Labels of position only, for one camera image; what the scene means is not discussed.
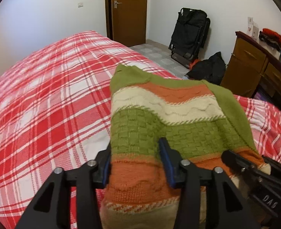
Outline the green orange white striped sweater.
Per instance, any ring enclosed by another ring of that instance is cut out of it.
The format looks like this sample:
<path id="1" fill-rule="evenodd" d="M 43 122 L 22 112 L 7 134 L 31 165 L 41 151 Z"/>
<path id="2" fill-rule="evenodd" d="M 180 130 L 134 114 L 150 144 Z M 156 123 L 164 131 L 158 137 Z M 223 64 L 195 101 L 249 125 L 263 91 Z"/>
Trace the green orange white striped sweater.
<path id="1" fill-rule="evenodd" d="M 110 91 L 112 157 L 100 210 L 103 228 L 174 226 L 180 190 L 167 183 L 160 138 L 200 168 L 222 166 L 222 153 L 232 150 L 270 173 L 245 112 L 229 90 L 118 65 Z"/>

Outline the pile of clothes on dresser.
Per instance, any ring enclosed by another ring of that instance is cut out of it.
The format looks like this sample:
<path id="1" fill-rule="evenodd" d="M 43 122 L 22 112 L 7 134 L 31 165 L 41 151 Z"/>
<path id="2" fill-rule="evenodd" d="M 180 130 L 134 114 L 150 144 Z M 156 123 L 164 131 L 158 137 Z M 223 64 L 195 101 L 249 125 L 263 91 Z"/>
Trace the pile of clothes on dresser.
<path id="1" fill-rule="evenodd" d="M 275 57 L 280 56 L 281 61 L 281 35 L 268 28 L 259 32 L 259 43 Z"/>

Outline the red white plaid bedspread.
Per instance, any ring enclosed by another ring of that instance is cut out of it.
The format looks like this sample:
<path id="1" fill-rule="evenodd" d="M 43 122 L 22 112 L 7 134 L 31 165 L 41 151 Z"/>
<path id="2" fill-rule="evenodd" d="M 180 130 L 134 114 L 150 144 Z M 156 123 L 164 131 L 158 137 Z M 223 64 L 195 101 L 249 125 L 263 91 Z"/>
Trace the red white plaid bedspread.
<path id="1" fill-rule="evenodd" d="M 176 79 L 95 31 L 50 44 L 0 76 L 0 223 L 5 228 L 16 227 L 55 168 L 79 168 L 111 146 L 110 81 L 118 65 Z M 280 110 L 234 97 L 259 155 L 281 163 Z"/>

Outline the brown wooden dresser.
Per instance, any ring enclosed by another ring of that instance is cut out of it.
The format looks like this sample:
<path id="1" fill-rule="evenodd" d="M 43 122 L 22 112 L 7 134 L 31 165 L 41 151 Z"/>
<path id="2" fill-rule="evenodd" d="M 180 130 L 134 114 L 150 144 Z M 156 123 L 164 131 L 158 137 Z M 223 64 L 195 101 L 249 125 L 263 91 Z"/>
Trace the brown wooden dresser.
<path id="1" fill-rule="evenodd" d="M 281 107 L 281 62 L 245 33 L 235 34 L 235 47 L 220 85 L 249 98 L 263 90 Z"/>

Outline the black bag on floor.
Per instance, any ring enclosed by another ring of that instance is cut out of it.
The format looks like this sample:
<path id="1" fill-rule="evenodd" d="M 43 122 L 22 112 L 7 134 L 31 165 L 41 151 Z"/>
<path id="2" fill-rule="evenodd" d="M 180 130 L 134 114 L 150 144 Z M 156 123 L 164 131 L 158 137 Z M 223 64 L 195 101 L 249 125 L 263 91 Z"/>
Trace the black bag on floor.
<path id="1" fill-rule="evenodd" d="M 192 80 L 206 80 L 220 85 L 226 71 L 226 64 L 221 52 L 216 52 L 206 60 L 198 61 L 192 66 L 186 77 Z"/>

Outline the white cards on dresser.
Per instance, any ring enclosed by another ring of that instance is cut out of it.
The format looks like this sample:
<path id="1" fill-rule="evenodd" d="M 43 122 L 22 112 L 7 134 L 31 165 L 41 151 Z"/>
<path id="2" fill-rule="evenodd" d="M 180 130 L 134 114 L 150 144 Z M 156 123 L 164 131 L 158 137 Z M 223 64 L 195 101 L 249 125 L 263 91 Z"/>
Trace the white cards on dresser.
<path id="1" fill-rule="evenodd" d="M 259 27 L 258 24 L 254 22 L 253 17 L 248 17 L 248 29 L 247 29 L 247 35 L 253 39 L 254 41 L 259 40 Z"/>

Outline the black folding chair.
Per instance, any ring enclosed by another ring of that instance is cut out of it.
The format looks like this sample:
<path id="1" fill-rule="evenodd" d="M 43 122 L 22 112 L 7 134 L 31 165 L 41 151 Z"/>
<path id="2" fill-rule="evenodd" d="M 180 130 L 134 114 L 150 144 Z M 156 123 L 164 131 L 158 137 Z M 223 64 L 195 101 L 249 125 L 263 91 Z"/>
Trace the black folding chair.
<path id="1" fill-rule="evenodd" d="M 189 68 L 190 63 L 198 58 L 200 49 L 204 48 L 210 23 L 203 10 L 182 8 L 169 44 L 171 58 Z"/>

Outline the brown wooden door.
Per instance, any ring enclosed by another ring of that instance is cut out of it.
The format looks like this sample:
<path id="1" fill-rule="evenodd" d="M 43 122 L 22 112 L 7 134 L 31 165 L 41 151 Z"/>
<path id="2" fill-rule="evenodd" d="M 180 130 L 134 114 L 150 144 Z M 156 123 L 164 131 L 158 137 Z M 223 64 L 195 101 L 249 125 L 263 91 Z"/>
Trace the brown wooden door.
<path id="1" fill-rule="evenodd" d="M 127 47 L 146 42 L 147 0 L 105 0 L 107 37 Z"/>

